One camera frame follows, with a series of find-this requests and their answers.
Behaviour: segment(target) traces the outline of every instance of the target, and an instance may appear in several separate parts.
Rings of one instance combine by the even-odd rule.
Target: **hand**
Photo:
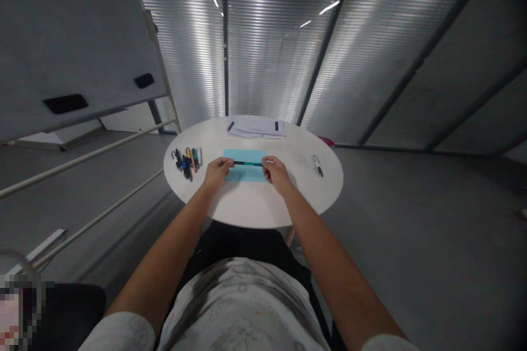
[[[231,167],[234,167],[234,159],[224,157],[214,159],[207,166],[205,181],[201,187],[216,195]]]
[[[284,193],[293,186],[285,165],[275,156],[265,156],[262,158],[262,166],[265,179],[274,185],[276,192],[284,196]]]

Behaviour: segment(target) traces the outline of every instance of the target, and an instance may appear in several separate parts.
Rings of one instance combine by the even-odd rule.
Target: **paper sheet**
[[[229,157],[235,161],[260,163],[267,151],[258,150],[236,150],[226,149],[223,151],[224,157]],[[236,165],[229,171],[225,178],[228,182],[267,182],[260,166]]]
[[[251,139],[280,139],[285,137],[284,122],[259,116],[233,116],[234,122],[228,135]]]

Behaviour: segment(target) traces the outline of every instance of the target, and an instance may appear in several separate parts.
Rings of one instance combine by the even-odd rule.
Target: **white shirt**
[[[134,313],[107,316],[81,351],[153,350],[151,324]],[[217,262],[180,291],[158,350],[329,350],[306,289],[274,265],[247,258]],[[396,336],[376,336],[363,350],[417,350]]]

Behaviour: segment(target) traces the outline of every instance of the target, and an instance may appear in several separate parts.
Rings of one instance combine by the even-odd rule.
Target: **left hand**
[[[205,181],[201,187],[216,195],[231,167],[234,167],[234,159],[224,157],[214,159],[207,166]]]

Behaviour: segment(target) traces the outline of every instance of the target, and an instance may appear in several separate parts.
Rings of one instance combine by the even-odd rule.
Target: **stack of paper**
[[[237,115],[229,119],[234,124],[227,135],[242,138],[280,139],[285,137],[284,122],[252,115]]]

